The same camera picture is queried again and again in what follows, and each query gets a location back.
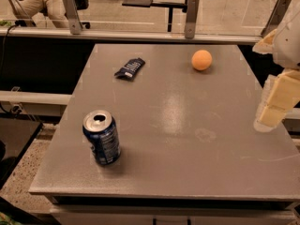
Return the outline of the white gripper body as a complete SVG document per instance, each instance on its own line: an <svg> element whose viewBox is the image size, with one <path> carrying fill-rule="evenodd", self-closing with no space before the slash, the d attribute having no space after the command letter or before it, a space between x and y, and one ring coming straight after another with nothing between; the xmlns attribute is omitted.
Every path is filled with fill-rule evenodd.
<svg viewBox="0 0 300 225"><path fill-rule="evenodd" d="M273 60L283 68L300 68L300 4L292 7L277 27Z"/></svg>

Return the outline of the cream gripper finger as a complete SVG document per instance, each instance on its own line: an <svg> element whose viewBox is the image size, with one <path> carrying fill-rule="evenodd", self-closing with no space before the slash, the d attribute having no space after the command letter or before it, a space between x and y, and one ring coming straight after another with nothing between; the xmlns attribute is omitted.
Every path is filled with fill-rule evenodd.
<svg viewBox="0 0 300 225"><path fill-rule="evenodd" d="M262 38L259 42L257 42L252 51L259 54L268 54L273 51L273 40L275 37L277 30L274 29L270 33L268 33L264 38Z"/></svg>
<svg viewBox="0 0 300 225"><path fill-rule="evenodd" d="M279 75L269 75L264 83L257 108L254 128L259 132L275 129L300 101L300 71L284 69Z"/></svg>

